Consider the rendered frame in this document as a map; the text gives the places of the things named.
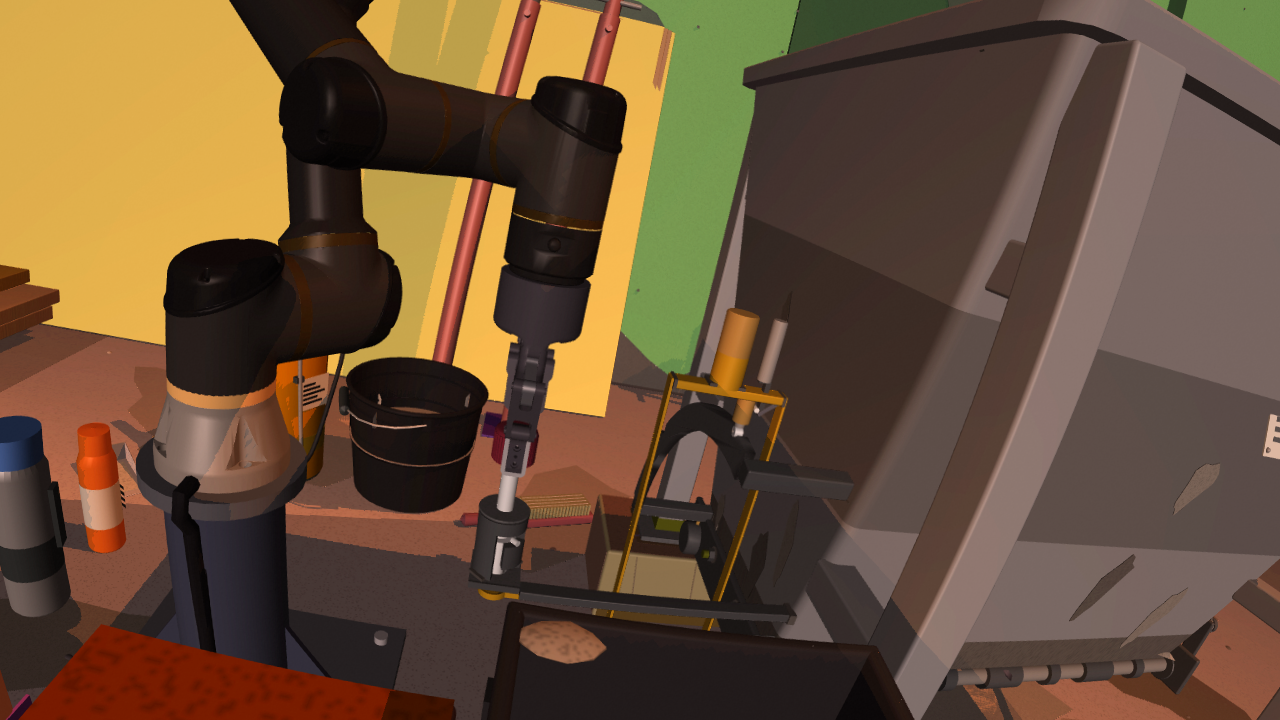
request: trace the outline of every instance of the red pole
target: red pole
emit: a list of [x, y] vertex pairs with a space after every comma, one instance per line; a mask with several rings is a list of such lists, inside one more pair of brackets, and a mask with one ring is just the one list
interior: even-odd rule
[[[525, 72], [529, 44], [534, 38], [534, 26], [538, 24], [540, 9], [539, 0], [521, 0], [516, 24], [511, 28], [511, 42], [507, 44], [507, 56], [502, 60], [497, 95], [511, 97], [520, 88], [520, 76]], [[436, 363], [452, 365], [453, 352], [458, 348], [458, 327], [462, 324], [462, 309], [467, 304], [467, 286], [471, 284], [471, 269], [476, 261], [480, 229], [484, 228], [484, 214], [489, 208], [492, 190], [490, 182], [471, 181], [467, 209], [462, 215], [462, 229], [458, 232], [458, 249], [453, 252], [453, 268], [449, 270], [449, 287], [444, 291], [440, 328], [435, 333], [435, 352], [431, 359]]]
[[586, 58], [586, 73], [582, 79], [604, 85], [609, 72], [609, 58], [613, 55], [613, 41], [618, 37], [618, 17], [622, 14], [622, 0], [608, 0], [600, 19], [595, 23], [595, 38], [591, 40], [591, 54]]

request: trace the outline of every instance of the purple object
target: purple object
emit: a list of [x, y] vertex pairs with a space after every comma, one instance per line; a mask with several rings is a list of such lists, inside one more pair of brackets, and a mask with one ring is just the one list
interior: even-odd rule
[[18, 701], [18, 705], [13, 706], [13, 712], [9, 714], [9, 720], [18, 720], [28, 707], [31, 707], [31, 696], [24, 694], [22, 696], [22, 700]]
[[502, 413], [485, 413], [484, 427], [480, 429], [480, 437], [493, 437], [493, 432], [498, 428], [498, 423], [500, 421]]

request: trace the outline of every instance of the bucket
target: bucket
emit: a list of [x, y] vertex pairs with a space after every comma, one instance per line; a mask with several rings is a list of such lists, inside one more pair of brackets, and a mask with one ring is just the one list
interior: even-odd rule
[[453, 365], [384, 357], [347, 375], [356, 489], [397, 512], [431, 512], [462, 495], [489, 389]]

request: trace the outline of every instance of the brown floor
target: brown floor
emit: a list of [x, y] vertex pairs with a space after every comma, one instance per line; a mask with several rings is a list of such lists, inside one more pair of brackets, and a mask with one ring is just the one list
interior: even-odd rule
[[[45, 454], [60, 486], [68, 523], [83, 521], [73, 470], [76, 429], [91, 421], [109, 423], [113, 439], [136, 454], [160, 416], [164, 366], [164, 347], [49, 325], [0, 340], [0, 414], [31, 415], [42, 423]], [[653, 433], [659, 395], [616, 386], [607, 418], [547, 413], [538, 462], [521, 480], [520, 493], [630, 496]], [[492, 404], [490, 410], [499, 407]], [[470, 559], [475, 530], [458, 527], [456, 520], [462, 512], [474, 511], [481, 497], [497, 491], [498, 473], [488, 456], [489, 441], [477, 446], [458, 502], [439, 512], [403, 515], [381, 510], [355, 491], [346, 418], [333, 413], [326, 430], [325, 468], [288, 507], [291, 536], [403, 556], [448, 559], [451, 565], [440, 568]], [[710, 456], [704, 460], [695, 496], [709, 497], [709, 460]], [[114, 553], [99, 555], [74, 543], [68, 546], [67, 566], [79, 612], [55, 635], [47, 634], [47, 624], [27, 623], [6, 607], [0, 609], [0, 615], [5, 615], [0, 618], [0, 673], [12, 696], [20, 697], [24, 688], [35, 689], [23, 685], [23, 680], [36, 676], [23, 666], [15, 648], [41, 643], [70, 653], [97, 625], [116, 621], [122, 612], [140, 611], [138, 598], [165, 570], [163, 514], [140, 495], [132, 495], [125, 527], [128, 542]], [[562, 559], [582, 553], [586, 534], [586, 525], [538, 528], [529, 530], [527, 539], [534, 551]], [[306, 605], [298, 597], [302, 588], [292, 583], [291, 575], [294, 606]], [[1180, 696], [1149, 676], [1048, 687], [1025, 684], [1006, 691], [965, 691], [969, 700], [964, 702], [964, 712], [931, 712], [929, 719], [1256, 719], [1280, 687], [1280, 634], [1234, 602], [1217, 619], [1219, 630], [1206, 642], [1201, 666]]]

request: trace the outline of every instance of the blue lid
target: blue lid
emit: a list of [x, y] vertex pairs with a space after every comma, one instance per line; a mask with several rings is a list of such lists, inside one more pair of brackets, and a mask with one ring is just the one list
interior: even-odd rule
[[44, 456], [40, 420], [23, 415], [0, 418], [0, 473], [26, 470]]

